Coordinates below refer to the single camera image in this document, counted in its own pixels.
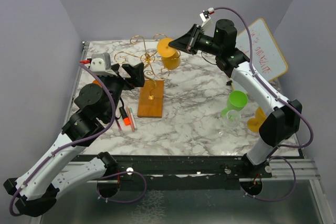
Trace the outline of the yellow plastic wine glass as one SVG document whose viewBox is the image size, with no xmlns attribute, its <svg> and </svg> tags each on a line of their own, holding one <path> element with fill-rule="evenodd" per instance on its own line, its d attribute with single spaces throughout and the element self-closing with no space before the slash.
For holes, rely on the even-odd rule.
<svg viewBox="0 0 336 224">
<path fill-rule="evenodd" d="M 157 51 L 161 56 L 163 66 L 169 70 L 176 69 L 181 63 L 179 51 L 169 46 L 172 40 L 171 38 L 163 38 L 157 44 Z"/>
</svg>

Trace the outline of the green plastic wine glass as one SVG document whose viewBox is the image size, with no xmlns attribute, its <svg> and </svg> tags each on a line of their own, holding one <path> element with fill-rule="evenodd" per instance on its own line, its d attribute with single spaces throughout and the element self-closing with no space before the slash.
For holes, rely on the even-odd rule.
<svg viewBox="0 0 336 224">
<path fill-rule="evenodd" d="M 222 109 L 221 116 L 224 117 L 229 111 L 241 111 L 248 103 L 248 96 L 242 91 L 232 91 L 227 99 L 226 107 Z"/>
</svg>

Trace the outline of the clear wine glass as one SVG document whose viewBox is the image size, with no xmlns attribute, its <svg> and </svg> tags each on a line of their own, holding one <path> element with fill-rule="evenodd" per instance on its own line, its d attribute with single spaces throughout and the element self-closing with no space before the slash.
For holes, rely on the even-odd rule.
<svg viewBox="0 0 336 224">
<path fill-rule="evenodd" d="M 224 136 L 233 133 L 238 128 L 241 121 L 241 114 L 236 110 L 228 111 L 224 116 L 221 116 L 218 125 L 217 133 L 219 136 Z"/>
</svg>

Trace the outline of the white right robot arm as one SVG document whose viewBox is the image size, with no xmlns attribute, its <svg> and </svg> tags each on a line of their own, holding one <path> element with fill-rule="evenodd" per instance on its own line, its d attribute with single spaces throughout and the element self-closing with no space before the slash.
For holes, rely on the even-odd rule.
<svg viewBox="0 0 336 224">
<path fill-rule="evenodd" d="M 276 147 L 299 130 L 302 104 L 278 93 L 250 66 L 250 59 L 236 47 L 236 37 L 234 23 L 220 19 L 213 37 L 205 35 L 201 26 L 195 24 L 186 34 L 169 42 L 169 47 L 190 55 L 198 51 L 214 55 L 220 70 L 238 82 L 263 110 L 266 120 L 259 128 L 259 139 L 243 156 L 241 164 L 242 173 L 254 177 Z"/>
</svg>

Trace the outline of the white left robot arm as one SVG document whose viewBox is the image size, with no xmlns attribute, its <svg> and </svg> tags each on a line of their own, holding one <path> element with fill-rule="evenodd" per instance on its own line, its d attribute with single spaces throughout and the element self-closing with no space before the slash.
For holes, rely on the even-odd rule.
<svg viewBox="0 0 336 224">
<path fill-rule="evenodd" d="M 93 65 L 86 67 L 82 62 L 80 67 L 97 83 L 80 90 L 75 98 L 78 111 L 65 123 L 42 158 L 21 177 L 9 178 L 3 184 L 12 196 L 9 212 L 14 217 L 41 216 L 73 188 L 92 179 L 121 175 L 120 165 L 108 152 L 101 152 L 66 173 L 62 170 L 113 125 L 122 91 L 144 86 L 144 64 L 115 64 L 95 70 Z"/>
</svg>

